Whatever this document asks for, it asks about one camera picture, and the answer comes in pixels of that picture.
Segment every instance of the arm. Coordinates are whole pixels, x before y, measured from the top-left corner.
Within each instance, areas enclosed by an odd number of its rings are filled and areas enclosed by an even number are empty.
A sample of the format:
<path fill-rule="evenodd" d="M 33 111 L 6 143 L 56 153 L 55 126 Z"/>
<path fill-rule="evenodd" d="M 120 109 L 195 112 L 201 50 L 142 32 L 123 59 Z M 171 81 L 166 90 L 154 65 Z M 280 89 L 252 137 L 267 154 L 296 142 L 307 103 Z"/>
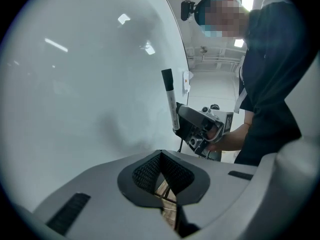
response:
<path fill-rule="evenodd" d="M 249 127 L 252 124 L 252 118 L 254 113 L 251 111 L 245 111 L 243 124 L 234 131 L 225 134 L 220 141 L 214 144 L 210 144 L 207 149 L 210 151 L 236 151 L 241 150 L 246 135 L 248 133 Z M 209 138 L 215 136 L 215 131 L 210 131 L 208 133 Z"/>

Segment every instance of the black slot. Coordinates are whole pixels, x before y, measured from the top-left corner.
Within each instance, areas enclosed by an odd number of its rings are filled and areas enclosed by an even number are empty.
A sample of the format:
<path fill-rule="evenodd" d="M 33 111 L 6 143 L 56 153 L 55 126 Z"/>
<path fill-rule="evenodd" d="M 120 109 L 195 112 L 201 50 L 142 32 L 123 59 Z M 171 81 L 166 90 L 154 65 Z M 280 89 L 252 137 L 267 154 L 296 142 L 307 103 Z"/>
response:
<path fill-rule="evenodd" d="M 231 175 L 231 176 L 234 176 L 234 177 L 237 177 L 237 178 L 240 178 L 240 179 L 244 179 L 244 180 L 247 180 L 247 181 L 251 181 L 253 175 L 252 174 L 249 174 L 249 173 L 244 173 L 244 172 L 240 172 L 240 171 L 235 171 L 235 170 L 232 170 L 228 173 L 228 175 Z"/>
<path fill-rule="evenodd" d="M 52 230 L 65 235 L 91 197 L 84 193 L 74 194 L 46 223 Z"/>

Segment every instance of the dark shirt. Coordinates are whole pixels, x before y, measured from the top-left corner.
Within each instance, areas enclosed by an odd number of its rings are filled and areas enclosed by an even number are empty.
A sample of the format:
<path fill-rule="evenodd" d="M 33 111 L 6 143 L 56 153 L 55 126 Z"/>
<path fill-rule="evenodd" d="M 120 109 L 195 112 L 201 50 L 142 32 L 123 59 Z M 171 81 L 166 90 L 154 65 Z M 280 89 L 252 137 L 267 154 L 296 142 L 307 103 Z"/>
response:
<path fill-rule="evenodd" d="M 301 136 L 285 98 L 308 69 L 310 43 L 299 12 L 285 2 L 252 10 L 244 40 L 239 94 L 245 88 L 247 96 L 240 108 L 254 116 L 235 163 L 257 166 L 264 155 Z"/>

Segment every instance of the white wall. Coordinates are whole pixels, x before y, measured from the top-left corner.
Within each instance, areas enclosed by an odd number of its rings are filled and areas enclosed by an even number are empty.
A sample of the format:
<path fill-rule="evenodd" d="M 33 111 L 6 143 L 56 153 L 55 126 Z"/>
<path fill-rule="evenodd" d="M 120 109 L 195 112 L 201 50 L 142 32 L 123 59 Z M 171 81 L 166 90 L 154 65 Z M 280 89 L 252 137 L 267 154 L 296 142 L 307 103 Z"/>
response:
<path fill-rule="evenodd" d="M 188 106 L 195 110 L 218 104 L 221 111 L 233 112 L 238 98 L 239 79 L 234 73 L 227 72 L 205 72 L 193 71 L 194 77 L 190 80 L 191 90 L 188 98 Z M 233 115 L 231 131 L 243 124 L 245 118 L 244 110 Z M 182 153 L 195 155 L 184 142 Z M 224 151 L 222 161 L 233 163 L 234 151 Z"/>

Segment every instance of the black mesh grille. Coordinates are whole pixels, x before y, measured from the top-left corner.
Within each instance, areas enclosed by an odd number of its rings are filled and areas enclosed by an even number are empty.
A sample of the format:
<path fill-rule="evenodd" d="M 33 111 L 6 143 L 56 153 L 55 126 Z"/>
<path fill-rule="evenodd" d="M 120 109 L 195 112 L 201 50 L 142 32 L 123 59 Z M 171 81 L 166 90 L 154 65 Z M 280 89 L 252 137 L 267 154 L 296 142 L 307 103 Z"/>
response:
<path fill-rule="evenodd" d="M 136 168 L 132 173 L 132 178 L 139 188 L 153 194 L 160 172 L 175 195 L 188 187 L 195 179 L 195 175 L 189 169 L 163 153 Z"/>
<path fill-rule="evenodd" d="M 165 154 L 161 156 L 161 169 L 166 182 L 175 195 L 188 187 L 195 179 L 195 175 L 190 170 Z"/>
<path fill-rule="evenodd" d="M 142 164 L 132 173 L 134 183 L 141 189 L 153 194 L 160 175 L 160 155 Z"/>

